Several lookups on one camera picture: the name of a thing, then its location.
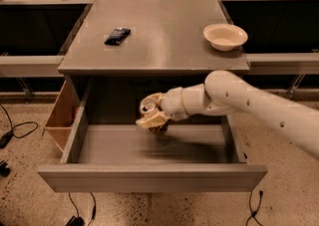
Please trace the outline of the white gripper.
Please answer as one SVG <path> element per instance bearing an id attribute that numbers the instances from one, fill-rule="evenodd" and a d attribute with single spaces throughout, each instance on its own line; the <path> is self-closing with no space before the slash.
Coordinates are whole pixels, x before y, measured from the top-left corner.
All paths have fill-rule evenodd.
<path id="1" fill-rule="evenodd" d="M 174 121 L 180 121 L 188 118 L 184 109 L 182 99 L 182 88 L 175 88 L 166 93 L 151 94 L 141 101 L 144 107 L 161 107 L 162 112 L 155 110 L 152 113 L 144 114 L 136 121 L 136 124 L 143 128 L 152 128 L 164 125 L 168 117 Z"/>

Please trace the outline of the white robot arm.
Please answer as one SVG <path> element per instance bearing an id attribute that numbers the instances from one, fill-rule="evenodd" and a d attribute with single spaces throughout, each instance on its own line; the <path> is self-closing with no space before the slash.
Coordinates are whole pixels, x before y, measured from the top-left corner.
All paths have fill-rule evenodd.
<path id="1" fill-rule="evenodd" d="M 260 90 L 229 71 L 213 71 L 199 85 L 142 99 L 137 125 L 155 128 L 195 114 L 246 112 L 319 159 L 319 111 Z"/>

